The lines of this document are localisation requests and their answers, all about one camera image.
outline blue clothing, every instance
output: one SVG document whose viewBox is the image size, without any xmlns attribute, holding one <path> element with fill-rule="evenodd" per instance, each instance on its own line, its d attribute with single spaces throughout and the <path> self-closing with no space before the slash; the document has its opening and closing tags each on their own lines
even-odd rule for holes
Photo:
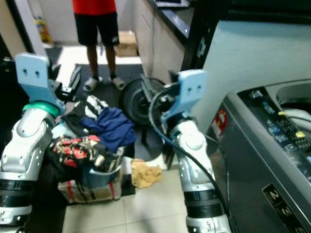
<svg viewBox="0 0 311 233">
<path fill-rule="evenodd" d="M 119 147 L 124 147 L 136 141 L 134 124 L 121 109 L 104 108 L 97 120 L 84 117 L 82 124 L 89 129 L 89 134 L 99 137 L 101 143 L 116 153 Z"/>
</svg>

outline washing machine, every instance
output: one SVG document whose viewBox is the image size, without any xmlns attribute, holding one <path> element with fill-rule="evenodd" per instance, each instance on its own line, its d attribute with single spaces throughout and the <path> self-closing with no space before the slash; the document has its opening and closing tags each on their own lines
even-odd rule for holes
<svg viewBox="0 0 311 233">
<path fill-rule="evenodd" d="M 311 232 L 310 113 L 310 80 L 229 93 L 221 104 L 210 131 L 228 183 L 224 158 L 211 159 L 240 233 Z"/>
</svg>

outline red shirt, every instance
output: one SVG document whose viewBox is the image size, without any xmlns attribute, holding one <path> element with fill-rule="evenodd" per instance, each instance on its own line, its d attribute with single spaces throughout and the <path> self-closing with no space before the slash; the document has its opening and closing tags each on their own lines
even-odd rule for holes
<svg viewBox="0 0 311 233">
<path fill-rule="evenodd" d="M 79 15 L 99 16 L 117 11 L 115 0 L 73 0 L 73 11 Z"/>
</svg>

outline towel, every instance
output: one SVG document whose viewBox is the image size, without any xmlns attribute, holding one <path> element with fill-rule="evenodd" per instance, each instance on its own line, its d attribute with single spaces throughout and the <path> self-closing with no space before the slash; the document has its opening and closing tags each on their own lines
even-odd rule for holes
<svg viewBox="0 0 311 233">
<path fill-rule="evenodd" d="M 132 166 L 132 184 L 137 188 L 147 188 L 155 182 L 161 181 L 160 166 L 148 166 L 141 159 L 134 159 Z"/>
</svg>

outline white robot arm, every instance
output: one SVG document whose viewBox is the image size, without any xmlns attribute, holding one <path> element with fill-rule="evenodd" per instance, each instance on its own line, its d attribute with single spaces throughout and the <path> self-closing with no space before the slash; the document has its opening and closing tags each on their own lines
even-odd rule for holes
<svg viewBox="0 0 311 233">
<path fill-rule="evenodd" d="M 49 61 L 32 54 L 16 57 L 17 79 L 30 97 L 12 129 L 0 163 L 0 233 L 23 233 L 32 206 L 44 151 L 52 140 L 55 118 L 65 106 L 48 80 Z"/>
<path fill-rule="evenodd" d="M 149 119 L 155 131 L 173 146 L 177 156 L 188 212 L 186 223 L 189 233 L 231 233 L 229 213 L 215 182 L 206 152 L 205 136 L 189 117 L 192 106 L 204 95 L 206 82 L 207 74 L 201 70 L 180 72 L 178 84 L 167 86 L 166 90 L 154 97 L 149 109 Z M 167 102 L 171 101 L 172 95 L 177 97 L 173 105 L 169 105 Z M 166 126 L 167 136 L 153 120 L 155 104 L 164 112 L 161 121 Z"/>
</svg>

